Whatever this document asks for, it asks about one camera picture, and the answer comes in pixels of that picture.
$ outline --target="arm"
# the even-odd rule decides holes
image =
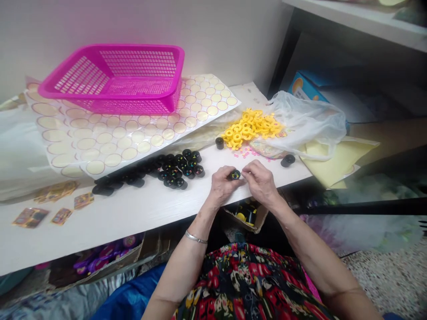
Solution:
[[[255,160],[243,168],[242,175],[248,180],[254,198],[279,221],[329,309],[340,319],[382,319],[351,272],[279,195],[271,171]]]
[[[221,204],[242,184],[242,180],[228,181],[235,167],[224,166],[212,175],[212,188],[196,215],[188,232],[207,240],[214,218]],[[159,283],[150,298],[142,319],[170,319],[182,299],[190,292],[199,277],[207,244],[182,237],[172,253]]]

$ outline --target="red floral pattern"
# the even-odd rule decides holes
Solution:
[[[233,243],[207,254],[172,319],[333,319],[308,289],[298,260]]]

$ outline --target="woman's left hand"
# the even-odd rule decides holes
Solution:
[[[221,204],[236,190],[244,184],[244,180],[228,180],[230,173],[235,167],[224,166],[212,175],[212,188],[209,196],[215,197]]]

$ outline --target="blue fabric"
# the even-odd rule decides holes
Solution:
[[[395,313],[386,313],[385,315],[383,315],[383,318],[384,320],[405,320]]]
[[[92,320],[140,320],[165,266],[166,264],[160,264],[116,289]]]

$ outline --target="woman's right hand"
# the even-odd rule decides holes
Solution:
[[[242,175],[248,181],[250,193],[267,209],[272,211],[275,204],[282,202],[283,198],[277,192],[273,174],[261,162],[250,162],[243,168]]]

